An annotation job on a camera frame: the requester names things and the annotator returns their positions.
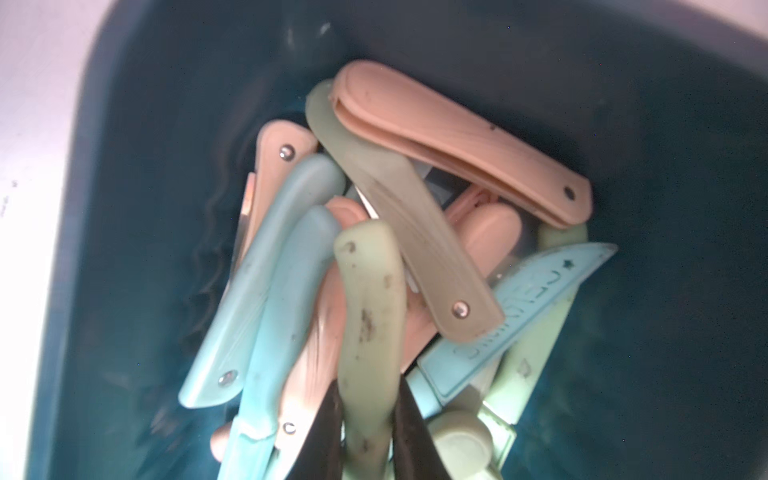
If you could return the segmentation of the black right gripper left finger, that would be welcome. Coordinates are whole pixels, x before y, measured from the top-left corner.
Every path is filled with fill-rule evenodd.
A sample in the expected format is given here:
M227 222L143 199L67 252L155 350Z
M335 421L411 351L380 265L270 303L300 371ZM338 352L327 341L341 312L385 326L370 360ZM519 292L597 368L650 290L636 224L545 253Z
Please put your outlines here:
M333 380L286 478L288 480L340 480L343 470L342 424L342 399L338 382Z

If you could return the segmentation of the light blue folding knife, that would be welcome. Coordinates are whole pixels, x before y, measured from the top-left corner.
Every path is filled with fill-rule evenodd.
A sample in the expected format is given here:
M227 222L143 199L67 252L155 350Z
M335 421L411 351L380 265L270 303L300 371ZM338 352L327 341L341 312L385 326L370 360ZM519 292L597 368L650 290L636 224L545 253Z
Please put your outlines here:
M243 388L277 261L297 222L342 193L346 179L326 154L299 163L256 231L178 393L187 409L224 404Z

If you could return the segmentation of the light blue ceramic fruit knife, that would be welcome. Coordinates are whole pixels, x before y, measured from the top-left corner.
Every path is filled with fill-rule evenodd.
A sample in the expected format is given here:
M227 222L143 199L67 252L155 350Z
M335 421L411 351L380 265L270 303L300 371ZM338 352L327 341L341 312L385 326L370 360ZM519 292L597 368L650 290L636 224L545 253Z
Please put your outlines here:
M315 298L340 231L326 207L313 206L280 252L220 479L261 479L266 473L279 430L282 391L306 343Z

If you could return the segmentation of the olive green folding knife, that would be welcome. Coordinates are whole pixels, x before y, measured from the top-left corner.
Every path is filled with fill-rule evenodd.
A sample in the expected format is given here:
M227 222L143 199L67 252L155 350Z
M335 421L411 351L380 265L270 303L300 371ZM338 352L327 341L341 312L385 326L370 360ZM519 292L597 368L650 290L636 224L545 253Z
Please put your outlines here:
M437 330L454 342L490 333L504 322L504 312L424 181L404 155L342 125L331 105L332 86L323 80L307 95L308 125L378 218L394 230Z

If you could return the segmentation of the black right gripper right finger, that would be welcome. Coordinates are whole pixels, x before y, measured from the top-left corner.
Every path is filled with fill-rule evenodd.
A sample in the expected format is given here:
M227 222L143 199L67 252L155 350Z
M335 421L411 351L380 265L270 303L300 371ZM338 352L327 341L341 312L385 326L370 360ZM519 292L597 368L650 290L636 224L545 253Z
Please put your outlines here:
M392 438L396 479L451 479L404 377L393 410Z

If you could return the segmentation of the light green ceramic fruit knife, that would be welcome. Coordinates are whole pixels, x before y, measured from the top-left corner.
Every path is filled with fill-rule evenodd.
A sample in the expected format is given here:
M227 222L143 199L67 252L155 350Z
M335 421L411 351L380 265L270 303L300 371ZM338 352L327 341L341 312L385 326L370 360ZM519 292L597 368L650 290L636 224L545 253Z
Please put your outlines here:
M394 232L383 220L343 231L334 254L346 300L338 362L344 470L349 479L382 479L401 376L404 266Z

